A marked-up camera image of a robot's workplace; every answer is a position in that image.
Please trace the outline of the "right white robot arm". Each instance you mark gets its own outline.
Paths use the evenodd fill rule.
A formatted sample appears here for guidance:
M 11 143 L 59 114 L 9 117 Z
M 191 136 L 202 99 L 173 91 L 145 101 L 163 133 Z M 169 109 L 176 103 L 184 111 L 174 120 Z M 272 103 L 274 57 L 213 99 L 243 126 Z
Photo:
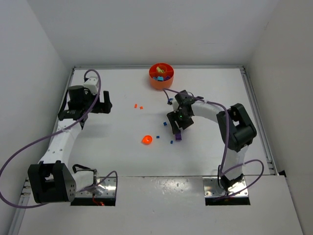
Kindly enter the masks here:
M 167 104 L 173 108 L 167 114 L 173 135 L 180 135 L 181 130 L 194 124 L 192 117 L 202 117 L 217 123 L 224 143 L 222 161 L 218 167 L 219 186 L 227 190 L 241 181 L 246 151 L 257 136 L 245 107 L 236 103 L 227 109 L 217 102 L 193 96 L 186 90 L 174 93 L 174 98 L 167 98 Z

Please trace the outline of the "purple rounded lego piece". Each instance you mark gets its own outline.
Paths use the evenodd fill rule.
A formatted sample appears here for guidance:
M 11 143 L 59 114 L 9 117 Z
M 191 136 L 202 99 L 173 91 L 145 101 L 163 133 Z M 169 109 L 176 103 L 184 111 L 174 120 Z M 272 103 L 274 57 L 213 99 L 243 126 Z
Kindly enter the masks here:
M 167 80 L 169 80 L 169 79 L 171 79 L 171 77 L 170 77 L 170 76 L 166 76 L 163 80 L 164 80 L 164 81 L 167 81 Z

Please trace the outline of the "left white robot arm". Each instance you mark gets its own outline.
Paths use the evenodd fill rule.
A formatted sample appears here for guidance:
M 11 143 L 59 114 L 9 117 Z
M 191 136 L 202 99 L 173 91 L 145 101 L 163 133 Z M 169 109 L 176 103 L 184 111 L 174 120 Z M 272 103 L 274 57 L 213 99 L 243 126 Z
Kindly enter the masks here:
M 110 113 L 112 103 L 109 92 L 103 92 L 104 102 L 91 89 L 81 85 L 69 87 L 66 95 L 69 100 L 63 101 L 58 113 L 57 135 L 52 138 L 39 163 L 28 168 L 32 193 L 38 204 L 72 202 L 76 194 L 83 191 L 95 195 L 101 193 L 96 169 L 74 164 L 70 170 L 68 162 L 88 113 Z

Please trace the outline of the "orange heart-shaped piece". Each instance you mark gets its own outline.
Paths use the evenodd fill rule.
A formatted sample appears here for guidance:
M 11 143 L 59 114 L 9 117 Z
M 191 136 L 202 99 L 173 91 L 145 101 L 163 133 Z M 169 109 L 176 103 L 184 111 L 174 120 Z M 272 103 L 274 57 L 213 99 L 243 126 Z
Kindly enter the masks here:
M 150 135 L 145 135 L 141 141 L 144 145 L 150 145 L 153 142 L 153 138 Z

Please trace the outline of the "purple lego plate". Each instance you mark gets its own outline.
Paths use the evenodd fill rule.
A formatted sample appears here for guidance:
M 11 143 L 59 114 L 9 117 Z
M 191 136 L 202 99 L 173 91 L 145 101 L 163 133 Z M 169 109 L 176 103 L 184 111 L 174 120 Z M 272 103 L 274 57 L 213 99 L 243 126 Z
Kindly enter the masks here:
M 182 140 L 181 131 L 178 131 L 178 132 L 175 134 L 175 140 L 176 140 L 176 141 L 181 141 L 181 140 Z

